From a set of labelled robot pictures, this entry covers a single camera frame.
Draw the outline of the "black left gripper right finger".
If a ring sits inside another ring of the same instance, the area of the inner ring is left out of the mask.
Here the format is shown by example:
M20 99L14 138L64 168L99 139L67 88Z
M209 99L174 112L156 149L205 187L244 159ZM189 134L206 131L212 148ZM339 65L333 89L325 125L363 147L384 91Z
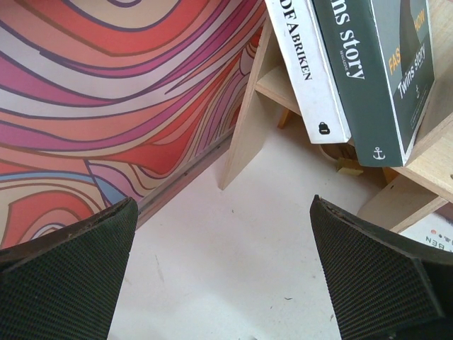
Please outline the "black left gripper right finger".
M451 339L452 254L315 195L309 210L342 339Z

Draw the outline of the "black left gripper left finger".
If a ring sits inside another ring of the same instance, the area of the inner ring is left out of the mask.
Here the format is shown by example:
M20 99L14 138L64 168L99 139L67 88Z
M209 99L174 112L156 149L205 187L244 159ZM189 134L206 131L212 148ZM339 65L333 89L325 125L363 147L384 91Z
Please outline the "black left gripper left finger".
M1 338L107 339L137 221L126 198L1 250Z

